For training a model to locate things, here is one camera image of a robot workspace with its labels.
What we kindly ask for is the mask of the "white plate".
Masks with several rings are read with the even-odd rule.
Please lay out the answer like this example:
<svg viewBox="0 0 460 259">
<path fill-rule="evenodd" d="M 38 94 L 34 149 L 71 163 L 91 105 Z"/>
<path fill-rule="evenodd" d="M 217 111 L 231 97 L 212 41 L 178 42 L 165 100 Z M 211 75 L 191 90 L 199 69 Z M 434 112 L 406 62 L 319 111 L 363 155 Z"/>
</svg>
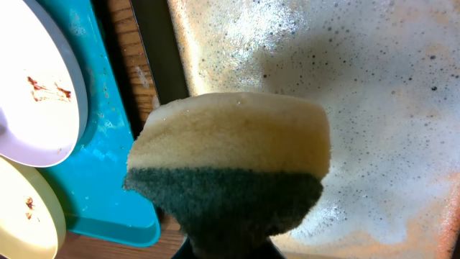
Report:
<svg viewBox="0 0 460 259">
<path fill-rule="evenodd" d="M 46 168 L 63 162 L 88 119 L 78 61 L 37 1 L 1 2 L 1 155 Z"/>
</svg>

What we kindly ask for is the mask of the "green and yellow sponge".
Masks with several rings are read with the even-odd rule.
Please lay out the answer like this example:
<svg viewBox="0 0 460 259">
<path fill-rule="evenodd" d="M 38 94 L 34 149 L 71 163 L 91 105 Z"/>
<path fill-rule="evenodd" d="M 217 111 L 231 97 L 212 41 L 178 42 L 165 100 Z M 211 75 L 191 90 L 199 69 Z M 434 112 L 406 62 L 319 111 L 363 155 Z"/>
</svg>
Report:
<svg viewBox="0 0 460 259">
<path fill-rule="evenodd" d="M 123 187 L 177 220 L 185 234 L 177 258 L 280 258 L 272 237 L 316 205 L 330 159 L 321 106 L 277 94 L 204 94 L 148 116 Z"/>
</svg>

